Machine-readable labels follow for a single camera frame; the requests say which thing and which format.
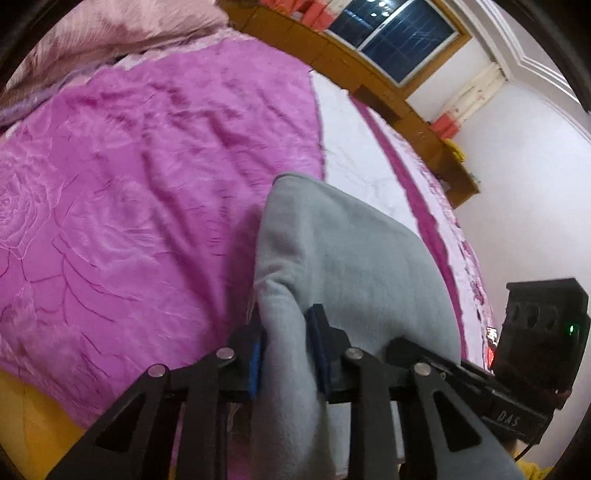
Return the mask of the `grey pants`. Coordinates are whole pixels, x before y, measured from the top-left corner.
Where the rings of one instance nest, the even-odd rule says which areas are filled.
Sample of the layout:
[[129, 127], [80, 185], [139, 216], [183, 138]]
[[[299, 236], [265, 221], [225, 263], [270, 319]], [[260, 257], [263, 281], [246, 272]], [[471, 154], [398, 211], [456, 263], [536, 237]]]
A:
[[[324, 182], [280, 175], [263, 210], [253, 286], [266, 330], [253, 478], [521, 477], [430, 365], [386, 362], [398, 337], [461, 359], [447, 286], [409, 228]], [[342, 355], [349, 402], [318, 391], [304, 318], [314, 304], [351, 342]]]

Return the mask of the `purple rose bedspread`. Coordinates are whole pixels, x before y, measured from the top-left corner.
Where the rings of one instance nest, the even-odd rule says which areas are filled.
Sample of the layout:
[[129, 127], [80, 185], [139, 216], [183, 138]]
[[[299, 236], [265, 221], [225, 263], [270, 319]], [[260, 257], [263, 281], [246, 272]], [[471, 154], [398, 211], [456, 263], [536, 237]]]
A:
[[486, 362], [478, 261], [419, 153], [300, 60], [224, 29], [81, 76], [1, 139], [1, 442], [40, 479], [150, 365], [245, 320], [277, 175], [324, 180], [430, 250]]

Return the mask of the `yellow item on cabinet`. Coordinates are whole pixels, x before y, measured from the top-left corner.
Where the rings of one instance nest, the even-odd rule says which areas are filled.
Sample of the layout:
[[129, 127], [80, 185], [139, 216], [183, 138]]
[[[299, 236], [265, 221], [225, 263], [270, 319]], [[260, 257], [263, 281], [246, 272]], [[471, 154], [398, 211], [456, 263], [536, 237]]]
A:
[[458, 162], [464, 163], [466, 161], [467, 156], [465, 152], [456, 142], [454, 142], [452, 139], [447, 138], [444, 139], [444, 143], [447, 145], [450, 152]]

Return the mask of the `red floral curtain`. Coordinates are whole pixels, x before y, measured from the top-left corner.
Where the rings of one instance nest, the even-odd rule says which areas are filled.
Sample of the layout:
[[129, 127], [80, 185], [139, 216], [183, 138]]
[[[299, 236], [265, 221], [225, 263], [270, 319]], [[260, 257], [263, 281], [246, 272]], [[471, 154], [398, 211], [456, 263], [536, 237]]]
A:
[[506, 83], [507, 78], [496, 62], [466, 82], [443, 106], [431, 129], [442, 140], [452, 139], [463, 124], [486, 105]]

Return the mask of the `wooden low cabinet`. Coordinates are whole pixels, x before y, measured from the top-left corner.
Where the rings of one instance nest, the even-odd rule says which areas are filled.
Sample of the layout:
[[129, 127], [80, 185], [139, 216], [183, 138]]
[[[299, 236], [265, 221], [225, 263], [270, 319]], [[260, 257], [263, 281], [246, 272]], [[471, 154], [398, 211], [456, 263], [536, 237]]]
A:
[[430, 123], [408, 103], [421, 82], [429, 79], [445, 61], [470, 39], [466, 29], [458, 40], [436, 56], [433, 66], [408, 87], [398, 87], [370, 61], [327, 33], [320, 33], [286, 14], [256, 1], [220, 1], [232, 28], [297, 57], [345, 89], [356, 100], [377, 111], [412, 145], [445, 188], [452, 207], [457, 208], [480, 190], [452, 149]]

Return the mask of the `dark window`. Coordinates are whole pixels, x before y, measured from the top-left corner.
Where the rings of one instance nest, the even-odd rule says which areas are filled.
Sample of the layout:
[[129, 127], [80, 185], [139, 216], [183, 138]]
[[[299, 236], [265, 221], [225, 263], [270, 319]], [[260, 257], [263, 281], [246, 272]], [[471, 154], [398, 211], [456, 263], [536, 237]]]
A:
[[327, 33], [407, 92], [418, 88], [470, 39], [442, 1], [353, 1]]

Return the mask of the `pink checked quilt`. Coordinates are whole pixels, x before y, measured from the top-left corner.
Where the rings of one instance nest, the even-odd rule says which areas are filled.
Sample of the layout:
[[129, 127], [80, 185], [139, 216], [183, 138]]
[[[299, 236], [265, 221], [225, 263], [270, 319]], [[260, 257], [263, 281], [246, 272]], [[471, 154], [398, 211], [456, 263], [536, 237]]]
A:
[[11, 104], [74, 69], [211, 33], [228, 24], [214, 1], [82, 1], [52, 26], [1, 88]]

